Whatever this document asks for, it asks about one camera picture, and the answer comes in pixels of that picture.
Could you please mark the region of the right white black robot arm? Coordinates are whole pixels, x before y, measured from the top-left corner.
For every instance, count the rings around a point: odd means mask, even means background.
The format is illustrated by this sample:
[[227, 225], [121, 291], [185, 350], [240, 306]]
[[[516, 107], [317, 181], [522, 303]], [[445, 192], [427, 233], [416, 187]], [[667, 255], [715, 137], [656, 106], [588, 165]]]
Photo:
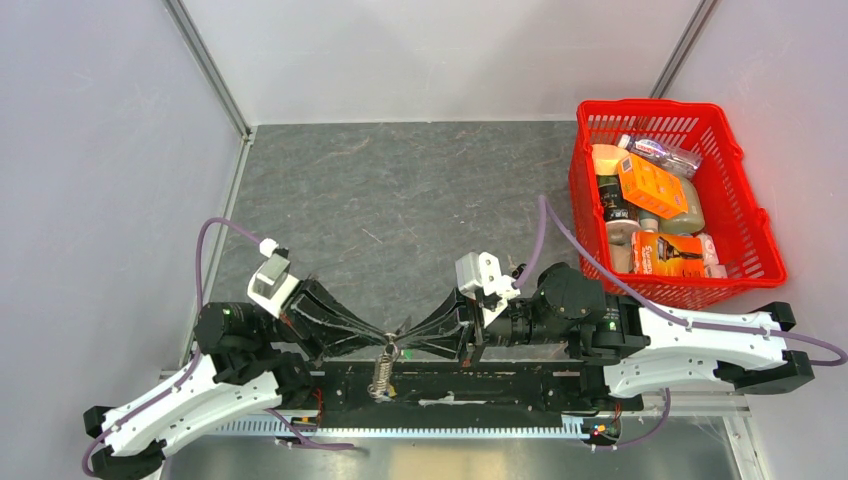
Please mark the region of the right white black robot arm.
[[642, 303], [560, 262], [539, 275], [527, 298], [506, 300], [463, 280], [396, 342], [470, 364], [487, 347], [559, 344], [587, 374], [577, 382], [579, 400], [601, 409], [615, 398], [697, 381], [743, 394], [792, 392], [815, 377], [809, 355], [786, 345], [793, 324], [781, 302], [747, 314]]

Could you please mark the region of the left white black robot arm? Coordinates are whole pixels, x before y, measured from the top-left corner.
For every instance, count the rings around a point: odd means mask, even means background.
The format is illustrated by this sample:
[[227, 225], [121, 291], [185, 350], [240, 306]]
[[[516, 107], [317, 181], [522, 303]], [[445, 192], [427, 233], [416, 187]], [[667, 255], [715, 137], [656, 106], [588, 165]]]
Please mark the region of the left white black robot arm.
[[333, 299], [317, 304], [327, 320], [308, 315], [299, 321], [289, 312], [300, 300], [317, 300], [322, 290], [312, 280], [255, 274], [249, 302], [204, 305], [187, 366], [124, 406], [85, 412], [94, 441], [82, 460], [84, 474], [143, 479], [215, 427], [255, 411], [304, 408], [317, 396], [307, 362], [331, 353], [322, 333], [335, 335], [332, 343], [342, 354], [375, 344], [396, 359], [394, 336], [345, 315]]

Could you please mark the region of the leopard print wrist strap keyring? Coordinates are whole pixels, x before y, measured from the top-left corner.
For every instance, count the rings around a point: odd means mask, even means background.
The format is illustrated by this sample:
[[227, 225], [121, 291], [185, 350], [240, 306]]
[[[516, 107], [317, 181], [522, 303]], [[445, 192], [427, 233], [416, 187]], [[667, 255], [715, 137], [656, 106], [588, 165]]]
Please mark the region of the leopard print wrist strap keyring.
[[411, 324], [412, 317], [408, 317], [394, 332], [384, 335], [386, 345], [375, 359], [372, 381], [367, 388], [369, 396], [377, 403], [392, 400], [390, 380], [393, 366], [401, 355], [398, 339], [411, 328]]

